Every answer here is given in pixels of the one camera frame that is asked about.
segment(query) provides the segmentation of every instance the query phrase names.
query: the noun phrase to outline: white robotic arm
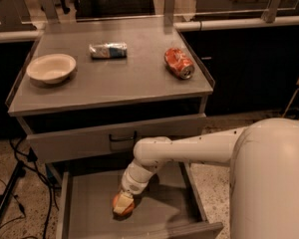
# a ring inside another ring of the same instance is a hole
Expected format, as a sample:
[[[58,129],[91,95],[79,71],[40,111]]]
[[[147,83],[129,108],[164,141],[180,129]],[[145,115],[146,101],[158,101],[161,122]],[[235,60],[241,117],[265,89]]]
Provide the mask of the white robotic arm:
[[[140,140],[114,212],[132,212],[133,195],[169,161],[230,165],[232,239],[299,238],[299,120],[266,119],[249,127],[180,140]]]

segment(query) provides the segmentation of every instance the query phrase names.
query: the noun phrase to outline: orange object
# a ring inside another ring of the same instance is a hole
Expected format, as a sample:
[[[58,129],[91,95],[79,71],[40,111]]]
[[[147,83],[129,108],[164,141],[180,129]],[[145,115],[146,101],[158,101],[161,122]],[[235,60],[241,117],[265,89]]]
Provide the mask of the orange object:
[[[117,205],[118,199],[119,199],[119,194],[116,194],[112,201],[113,208],[115,208],[115,206]],[[122,212],[121,214],[119,214],[119,213],[116,213],[116,214],[119,216],[126,216],[129,213],[133,212],[135,207],[136,207],[136,205],[134,203],[132,203],[129,205],[129,207],[124,212]]]
[[[165,61],[179,78],[189,79],[194,72],[192,60],[179,48],[170,48],[165,52]]]

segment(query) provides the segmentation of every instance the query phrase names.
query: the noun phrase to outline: bowl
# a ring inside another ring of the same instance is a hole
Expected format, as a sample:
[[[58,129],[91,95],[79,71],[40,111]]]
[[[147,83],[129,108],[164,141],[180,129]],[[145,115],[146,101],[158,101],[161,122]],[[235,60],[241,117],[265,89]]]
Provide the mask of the bowl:
[[[69,55],[46,55],[31,61],[27,67],[27,75],[30,79],[45,84],[59,84],[69,77],[76,65],[76,60]]]

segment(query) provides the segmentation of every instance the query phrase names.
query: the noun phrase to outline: black handle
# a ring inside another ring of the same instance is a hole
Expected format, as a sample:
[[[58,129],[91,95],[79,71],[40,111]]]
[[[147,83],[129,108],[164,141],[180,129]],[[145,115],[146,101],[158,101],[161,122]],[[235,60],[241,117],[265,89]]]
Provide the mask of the black handle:
[[[126,140],[135,140],[138,137],[138,133],[134,131],[134,135],[132,137],[125,137],[125,138],[113,138],[112,135],[109,135],[109,140],[113,142],[118,141],[126,141]]]

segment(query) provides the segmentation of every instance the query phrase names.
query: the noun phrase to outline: soda can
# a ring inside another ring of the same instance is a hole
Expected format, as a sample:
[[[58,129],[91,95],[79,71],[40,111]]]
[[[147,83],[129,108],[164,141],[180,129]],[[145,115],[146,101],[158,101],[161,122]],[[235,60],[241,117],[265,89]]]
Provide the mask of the soda can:
[[[170,48],[165,52],[165,61],[172,72],[181,79],[189,79],[194,73],[192,60],[179,48]]]
[[[123,58],[128,54],[126,43],[90,44],[89,50],[93,59]]]

